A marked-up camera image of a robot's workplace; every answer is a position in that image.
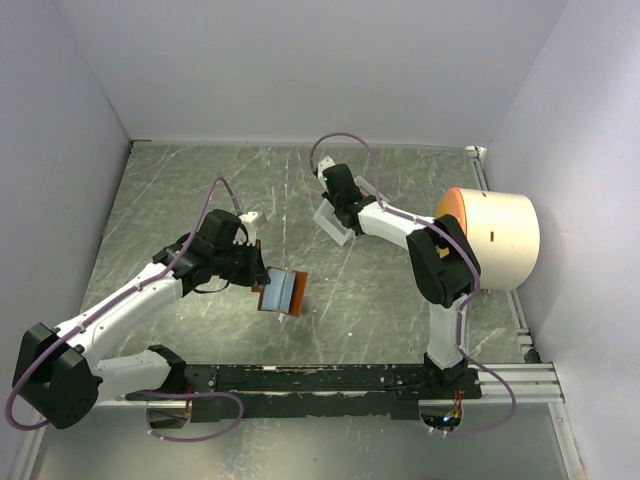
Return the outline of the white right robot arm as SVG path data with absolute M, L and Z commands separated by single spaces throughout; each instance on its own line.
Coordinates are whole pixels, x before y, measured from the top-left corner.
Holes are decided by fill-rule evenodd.
M 324 192 L 314 221 L 338 245 L 368 235 L 408 252 L 415 284 L 429 303 L 425 388 L 435 397 L 448 396 L 468 368 L 462 347 L 466 303 L 481 273 L 460 223 L 449 214 L 431 218 L 392 207 L 330 157 L 320 161 L 316 177 Z

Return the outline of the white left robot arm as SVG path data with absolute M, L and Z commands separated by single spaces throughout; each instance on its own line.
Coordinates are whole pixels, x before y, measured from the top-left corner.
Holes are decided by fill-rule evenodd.
M 186 363 L 162 345 L 127 357 L 106 354 L 143 320 L 218 277 L 258 290 L 270 279 L 257 232 L 261 212 L 214 209 L 198 230 L 162 248 L 132 280 L 86 312 L 49 328 L 31 327 L 21 340 L 12 399 L 22 398 L 58 429 L 92 407 L 135 392 L 173 399 L 187 391 Z

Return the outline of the brown leather card holder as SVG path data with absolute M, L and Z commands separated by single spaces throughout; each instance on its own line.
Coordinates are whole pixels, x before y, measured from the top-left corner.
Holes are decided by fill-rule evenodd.
M 302 312 L 308 273 L 268 267 L 251 287 L 259 294 L 257 310 L 299 317 Z

